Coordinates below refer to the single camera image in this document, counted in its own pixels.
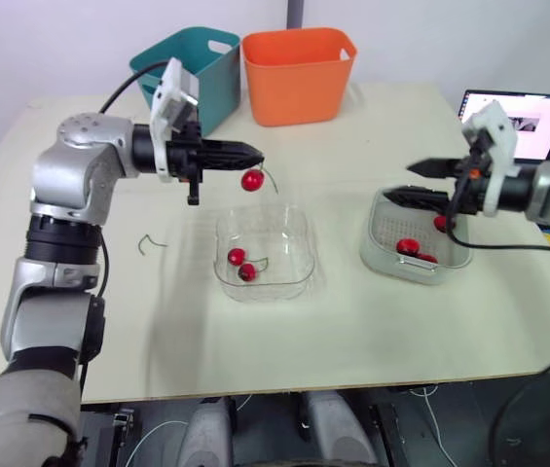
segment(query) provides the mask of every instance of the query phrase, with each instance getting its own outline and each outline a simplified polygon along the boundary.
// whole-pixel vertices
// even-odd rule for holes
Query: wire
[[[80,371],[80,395],[84,392],[84,384],[87,382],[87,373],[89,372],[89,362],[82,364]]]
[[[457,181],[457,188],[455,190],[448,209],[446,210],[446,234],[454,243],[467,248],[477,248],[480,250],[542,250],[550,251],[550,246],[547,245],[481,245],[476,243],[468,243],[458,239],[454,234],[454,218],[458,212],[460,205],[460,198],[465,191],[466,186],[469,184],[469,171],[472,168],[472,160],[469,158],[467,166],[462,171],[460,178]]]
[[[110,97],[108,97],[108,100],[104,102],[104,104],[101,106],[101,109],[99,109],[100,114],[105,114],[106,110],[114,104],[115,100],[117,100],[117,97],[119,97],[124,90],[126,90],[129,85],[131,85],[134,81],[136,81],[138,78],[140,78],[143,75],[146,75],[151,70],[155,70],[156,68],[161,68],[163,66],[168,65],[168,60],[165,61],[158,61],[156,63],[152,63],[149,66],[144,67],[142,70],[137,71],[133,75],[131,75],[129,78],[127,78],[118,88],[115,90]]]
[[[138,451],[138,449],[142,446],[142,444],[145,442],[145,440],[147,438],[149,438],[156,430],[158,430],[159,428],[162,428],[163,426],[167,426],[167,425],[172,425],[172,424],[178,424],[178,425],[184,425],[184,426],[188,426],[188,423],[185,422],[185,421],[179,421],[179,420],[169,420],[169,421],[163,421],[162,423],[160,423],[158,426],[155,426],[153,427],[151,430],[149,430],[147,432],[147,434],[145,436],[143,436],[140,441],[138,442],[138,444],[136,445],[136,447],[134,448],[134,450],[131,452],[131,454],[129,455],[128,457],[128,462],[126,462],[126,467],[129,467],[129,463],[131,462],[132,459],[134,459],[134,456],[136,455],[136,452]]]
[[[236,409],[236,412],[241,411],[241,410],[242,410],[242,407],[244,407],[244,406],[246,405],[246,403],[248,403],[248,401],[251,400],[251,397],[253,397],[253,395],[252,395],[252,394],[249,394],[249,396],[248,396],[246,399],[244,399],[244,402],[242,402],[242,403],[239,405],[239,407]]]
[[[443,455],[446,456],[446,459],[448,459],[452,467],[458,467],[458,464],[455,463],[450,454],[443,447],[443,442],[441,441],[441,430],[439,430],[439,423],[437,423],[437,418],[436,416],[434,416],[434,410],[432,409],[432,406],[430,406],[430,400],[428,399],[431,395],[437,392],[438,388],[439,385],[435,384],[434,389],[432,389],[432,391],[430,392],[426,392],[426,388],[423,389],[423,394],[418,394],[413,389],[410,389],[409,392],[414,396],[423,397],[423,400],[426,403],[426,407],[428,408],[428,412],[430,413],[430,417],[432,418],[432,424],[434,425],[434,430],[437,438],[437,445],[439,445],[439,449],[441,450],[441,452],[443,452]]]
[[[542,369],[540,372],[535,374],[531,379],[529,379],[524,384],[522,384],[519,387],[519,389],[517,389],[506,400],[506,402],[503,403],[503,405],[499,408],[499,410],[495,414],[495,418],[493,420],[493,423],[491,424],[491,429],[489,430],[489,440],[488,440],[489,458],[491,459],[492,466],[498,467],[499,465],[502,465],[496,459],[496,438],[497,438],[497,432],[499,431],[499,425],[503,417],[505,416],[506,412],[508,412],[508,409],[510,409],[521,398],[521,396],[524,394],[528,386],[539,381],[542,377],[547,375],[549,372],[550,372],[550,364],[544,369]]]
[[[437,392],[437,389],[439,389],[439,384],[434,385],[432,390],[428,393],[428,397],[430,397],[432,394]],[[411,395],[416,396],[416,397],[425,397],[423,394],[418,394],[417,392],[415,392],[415,389],[409,389],[409,392],[411,393]]]
[[[97,296],[103,297],[103,293],[106,291],[108,285],[108,276],[110,275],[110,255],[108,255],[108,247],[106,246],[106,240],[101,235],[101,252],[103,253],[103,278],[101,279],[101,285],[99,286],[99,292]]]

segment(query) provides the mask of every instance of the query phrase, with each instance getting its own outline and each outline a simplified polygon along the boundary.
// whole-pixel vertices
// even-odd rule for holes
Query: white cable
[[[179,425],[188,425],[187,422],[185,421],[179,421],[179,420],[169,420],[169,421],[163,421],[161,424],[159,424],[158,426],[152,428],[151,430],[149,430],[149,432],[143,436],[140,441],[138,442],[138,444],[136,445],[136,447],[134,448],[134,450],[131,452],[131,454],[129,455],[128,457],[128,462],[126,462],[126,467],[129,467],[129,463],[131,462],[131,460],[134,458],[134,456],[136,455],[136,452],[138,451],[138,448],[140,448],[140,445],[142,445],[145,440],[147,438],[149,438],[154,431],[156,431],[158,428],[162,428],[163,426],[166,426],[166,425],[171,425],[171,424],[179,424]]]
[[[432,389],[432,391],[430,391],[430,392],[428,393],[428,397],[430,397],[432,394],[434,394],[435,392],[437,392],[437,389],[439,389],[439,384],[435,384],[435,385],[434,385],[434,388]],[[417,397],[424,397],[423,394],[418,394],[417,392],[415,392],[414,389],[409,389],[409,392],[410,392],[411,394],[413,394],[414,396],[417,396]]]
[[[236,409],[236,412],[239,412],[242,409],[242,407],[244,407],[246,405],[246,403],[251,400],[251,397],[253,397],[253,395],[249,394],[249,396],[244,400],[244,402],[242,402],[239,405],[239,407]]]
[[[432,417],[432,422],[434,423],[434,429],[437,432],[437,444],[439,445],[439,449],[443,454],[446,456],[446,458],[450,461],[453,467],[458,467],[458,465],[455,463],[455,461],[450,457],[446,449],[443,447],[443,443],[441,442],[441,432],[439,431],[439,424],[437,423],[437,418],[434,416],[434,412],[432,411],[432,407],[430,406],[430,400],[428,399],[428,396],[435,393],[437,388],[435,387],[434,391],[431,393],[426,392],[426,388],[423,389],[423,399],[426,402],[426,406],[428,407],[428,411],[430,412],[430,416]]]

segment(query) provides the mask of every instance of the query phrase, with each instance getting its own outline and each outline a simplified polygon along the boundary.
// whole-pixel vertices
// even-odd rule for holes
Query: orange plastic bin
[[[263,126],[333,119],[356,56],[339,29],[257,32],[242,40],[255,121]]]

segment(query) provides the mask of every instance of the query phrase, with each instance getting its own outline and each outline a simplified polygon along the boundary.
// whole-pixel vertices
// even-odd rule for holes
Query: white wall
[[[344,30],[357,81],[550,93],[550,0],[306,0],[305,26]]]
[[[44,94],[110,92],[135,54],[189,25],[242,36],[285,26],[285,0],[0,0],[0,139]],[[550,0],[306,0],[305,25],[344,29],[357,81],[550,92]]]
[[[177,30],[282,29],[285,0],[0,0],[0,139],[39,95],[111,92],[129,60]]]

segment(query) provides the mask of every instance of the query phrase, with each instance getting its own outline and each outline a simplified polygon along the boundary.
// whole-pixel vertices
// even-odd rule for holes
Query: teal plastic bin
[[[207,136],[239,105],[239,36],[209,27],[188,27],[167,37],[129,61],[134,71],[171,57],[199,78],[199,120]],[[151,99],[163,68],[143,75],[140,89]]]

